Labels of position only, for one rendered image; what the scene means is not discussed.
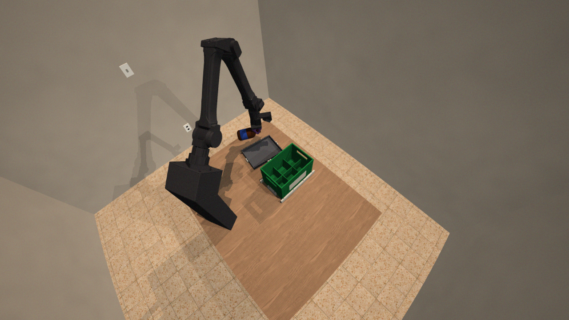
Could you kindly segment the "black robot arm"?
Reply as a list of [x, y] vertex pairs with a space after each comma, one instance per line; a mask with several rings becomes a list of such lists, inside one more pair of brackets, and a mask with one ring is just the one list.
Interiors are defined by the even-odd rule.
[[210, 171], [209, 148], [219, 147], [222, 141], [221, 125], [217, 125], [216, 117], [221, 60], [225, 62], [233, 77], [244, 108], [248, 109], [249, 117], [256, 118], [256, 126], [261, 125], [261, 118], [263, 121], [271, 122], [272, 114], [260, 113], [264, 101], [255, 96], [249, 85], [239, 60], [242, 52], [234, 38], [205, 39], [201, 41], [200, 46], [204, 52], [201, 114], [192, 132], [192, 152], [185, 162], [189, 168]]

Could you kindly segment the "brown bottle with blue label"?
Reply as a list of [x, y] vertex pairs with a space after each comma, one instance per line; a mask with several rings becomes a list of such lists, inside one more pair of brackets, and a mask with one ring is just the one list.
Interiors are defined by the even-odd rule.
[[238, 136], [239, 140], [247, 140], [253, 138], [256, 135], [256, 133], [252, 131], [251, 128], [247, 128], [247, 129], [238, 130], [236, 132], [236, 135]]

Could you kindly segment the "green plastic crate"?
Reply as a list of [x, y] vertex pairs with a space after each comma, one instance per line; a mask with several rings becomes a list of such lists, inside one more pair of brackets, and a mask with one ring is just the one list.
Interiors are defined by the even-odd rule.
[[312, 172], [313, 161], [313, 158], [291, 143], [260, 170], [265, 184], [272, 187], [279, 198], [283, 199]]

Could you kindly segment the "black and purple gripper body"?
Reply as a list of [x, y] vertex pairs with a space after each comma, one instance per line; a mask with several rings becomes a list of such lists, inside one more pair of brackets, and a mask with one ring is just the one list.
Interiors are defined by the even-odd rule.
[[256, 118], [250, 118], [250, 120], [251, 120], [251, 121], [250, 121], [251, 130], [254, 130], [254, 129], [257, 129], [257, 128], [258, 128], [258, 129], [261, 129], [261, 128], [262, 128], [261, 125], [256, 126], [255, 119], [256, 119]]

